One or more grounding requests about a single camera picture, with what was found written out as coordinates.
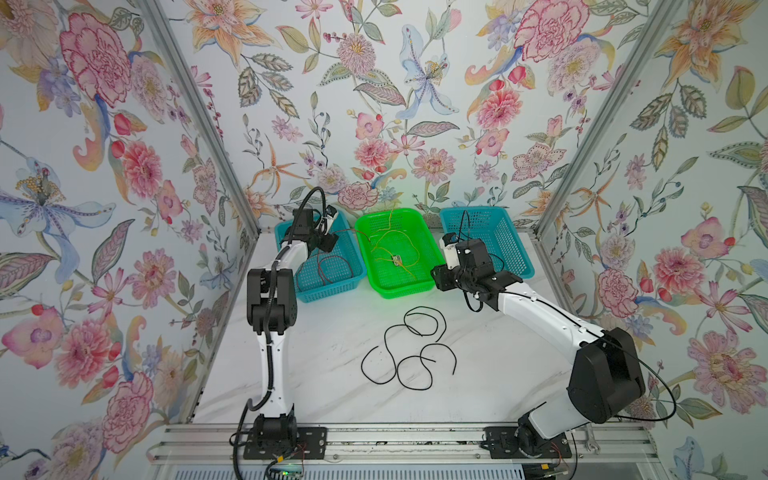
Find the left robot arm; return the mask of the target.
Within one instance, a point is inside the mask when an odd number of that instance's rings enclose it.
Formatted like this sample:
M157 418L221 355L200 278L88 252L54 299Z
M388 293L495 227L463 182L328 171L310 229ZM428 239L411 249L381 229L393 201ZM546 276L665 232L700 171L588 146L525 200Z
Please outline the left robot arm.
M330 231L338 216L332 206L320 214L299 209L273 260L252 269L246 279L246 320L257 335L264 391L250 398L232 443L236 460L277 463L296 452L299 429L288 389L288 331L298 318L295 277L315 251L333 250Z

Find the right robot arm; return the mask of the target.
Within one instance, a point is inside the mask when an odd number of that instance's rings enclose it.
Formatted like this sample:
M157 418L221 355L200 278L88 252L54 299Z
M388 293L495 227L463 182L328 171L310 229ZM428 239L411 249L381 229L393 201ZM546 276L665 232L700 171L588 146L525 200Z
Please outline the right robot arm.
M518 320L569 361L567 387L517 421L513 444L529 458L569 430L603 424L646 392L631 336L604 330L538 294L521 277L496 270L485 243L446 234L439 241L444 263L431 276L441 291L459 289L491 309Z

